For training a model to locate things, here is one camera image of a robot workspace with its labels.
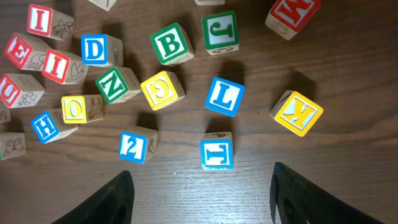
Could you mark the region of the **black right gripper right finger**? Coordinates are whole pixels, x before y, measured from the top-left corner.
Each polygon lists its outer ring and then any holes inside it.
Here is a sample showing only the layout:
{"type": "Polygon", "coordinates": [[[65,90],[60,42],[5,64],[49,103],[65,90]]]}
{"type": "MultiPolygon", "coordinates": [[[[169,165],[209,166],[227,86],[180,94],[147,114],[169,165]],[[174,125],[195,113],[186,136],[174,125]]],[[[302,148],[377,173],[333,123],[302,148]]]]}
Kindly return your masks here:
{"type": "Polygon", "coordinates": [[[329,194],[281,162],[276,162],[270,187],[271,220],[282,223],[377,223],[379,220],[329,194]]]}

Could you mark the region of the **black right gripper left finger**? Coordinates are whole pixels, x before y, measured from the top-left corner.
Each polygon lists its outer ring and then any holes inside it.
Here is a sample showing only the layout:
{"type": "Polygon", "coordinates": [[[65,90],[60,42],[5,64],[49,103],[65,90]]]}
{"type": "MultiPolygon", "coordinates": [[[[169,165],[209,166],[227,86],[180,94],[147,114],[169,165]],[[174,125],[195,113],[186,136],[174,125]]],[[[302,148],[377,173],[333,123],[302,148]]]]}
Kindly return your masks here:
{"type": "Polygon", "coordinates": [[[131,224],[134,183],[124,170],[53,224],[131,224]]]}

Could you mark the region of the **yellow O block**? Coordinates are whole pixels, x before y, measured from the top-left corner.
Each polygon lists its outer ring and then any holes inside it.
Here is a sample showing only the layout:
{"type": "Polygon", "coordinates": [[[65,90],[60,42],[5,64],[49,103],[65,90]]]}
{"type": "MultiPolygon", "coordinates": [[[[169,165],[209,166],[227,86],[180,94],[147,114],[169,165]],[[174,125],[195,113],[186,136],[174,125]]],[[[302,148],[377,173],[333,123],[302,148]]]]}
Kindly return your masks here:
{"type": "Polygon", "coordinates": [[[67,124],[85,124],[104,118],[101,95],[63,96],[61,102],[67,124]]]}

